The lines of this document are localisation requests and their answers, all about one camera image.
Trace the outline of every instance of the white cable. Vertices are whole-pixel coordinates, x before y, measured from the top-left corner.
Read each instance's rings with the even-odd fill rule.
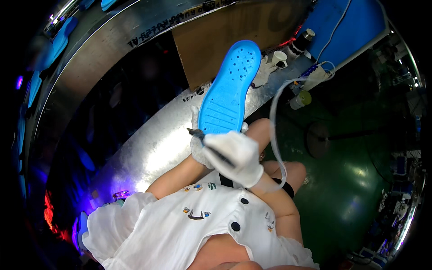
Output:
[[[328,80],[330,80],[330,79],[333,79],[333,77],[336,75],[336,67],[334,66],[334,64],[333,64],[332,62],[330,62],[330,61],[324,61],[324,62],[322,62],[321,64],[319,64],[319,66],[322,66],[322,65],[324,65],[325,63],[330,63],[330,64],[333,66],[333,70],[334,70],[334,72],[331,72],[330,70],[328,70],[328,71],[330,71],[330,73],[332,74],[332,76],[329,77],[328,79],[325,79],[324,82],[326,82],[326,81],[328,81]]]
[[[336,26],[333,28],[333,31],[331,32],[330,38],[327,41],[327,43],[324,45],[324,47],[321,49],[320,54],[317,57],[317,61],[315,62],[318,63],[318,60],[320,59],[321,53],[323,53],[324,49],[327,47],[327,45],[329,45],[331,38],[333,37],[334,31],[336,31],[336,28],[339,26],[340,22],[342,21],[343,17],[345,16],[346,11],[348,10],[349,4],[351,3],[351,0],[348,0],[348,4],[346,5],[345,10],[342,13],[342,16],[340,17],[339,21],[337,22]]]

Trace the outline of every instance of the blue shoe insole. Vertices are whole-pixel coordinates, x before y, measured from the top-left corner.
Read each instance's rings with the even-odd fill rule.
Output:
[[[239,132],[245,117],[246,93],[261,63],[261,51],[250,40],[234,43],[207,91],[198,116],[204,134]]]

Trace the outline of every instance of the person's lap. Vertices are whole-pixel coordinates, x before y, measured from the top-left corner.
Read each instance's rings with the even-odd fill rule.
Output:
[[[264,149],[267,147],[267,145],[270,143],[270,129],[271,129],[271,122],[267,118],[261,118],[249,125],[249,130],[246,131],[246,136],[249,138],[254,139],[256,142],[258,142],[259,152],[263,152]],[[264,166],[264,171],[273,179],[282,179],[282,173],[279,168],[279,163],[275,160],[265,161],[262,163]],[[303,181],[306,177],[306,169],[304,165],[300,162],[285,162],[286,170],[288,172],[286,176],[286,182],[289,184],[290,187],[287,187],[285,184],[285,191],[293,197],[294,194],[297,193],[299,188],[301,187]],[[203,177],[198,181],[200,182],[206,182],[211,181],[215,182],[216,184],[222,184],[228,187],[236,187],[235,183],[233,183],[231,180],[226,179],[225,177],[220,175],[217,177],[217,174],[215,172],[212,172],[209,174],[210,170],[208,170]]]
[[[271,122],[267,118],[261,118],[249,125],[246,135],[254,139],[259,144],[260,153],[264,151],[270,143]],[[271,177],[282,179],[279,163],[275,160],[262,163],[264,171]],[[305,166],[300,162],[285,162],[287,176],[286,182],[291,186],[294,194],[297,193],[306,177]]]

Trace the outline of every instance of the blue light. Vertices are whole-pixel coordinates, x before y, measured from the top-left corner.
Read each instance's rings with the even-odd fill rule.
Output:
[[[78,218],[75,218],[75,222],[72,225],[72,242],[74,247],[76,248],[76,250],[79,251],[79,246],[78,246]]]
[[[18,79],[16,80],[16,89],[19,90],[22,85],[22,76],[18,76]]]

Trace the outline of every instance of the work glove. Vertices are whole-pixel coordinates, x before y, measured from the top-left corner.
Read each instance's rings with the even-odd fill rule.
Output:
[[[268,56],[264,56],[263,59],[261,59],[261,65],[258,69],[258,72],[252,81],[254,84],[254,87],[260,87],[264,84],[266,84],[269,80],[270,73],[277,70],[276,64],[273,62],[267,63]]]
[[[235,131],[227,134],[208,134],[204,137],[204,145],[204,155],[216,170],[243,187],[253,187],[263,175],[264,167],[259,161],[258,143],[246,135]],[[234,166],[223,161],[207,147],[222,154]]]
[[[197,129],[198,128],[198,115],[200,114],[200,110],[198,109],[197,106],[191,106],[191,111],[192,111],[192,129]],[[243,122],[243,124],[241,125],[241,132],[244,133],[244,132],[248,131],[248,129],[249,129],[248,124]],[[205,157],[205,155],[203,153],[203,144],[201,143],[200,139],[198,139],[196,137],[192,137],[192,139],[191,139],[191,152],[192,152],[192,157],[196,161],[198,161],[202,165],[205,165],[210,170],[214,169],[212,164],[207,160],[207,158]]]

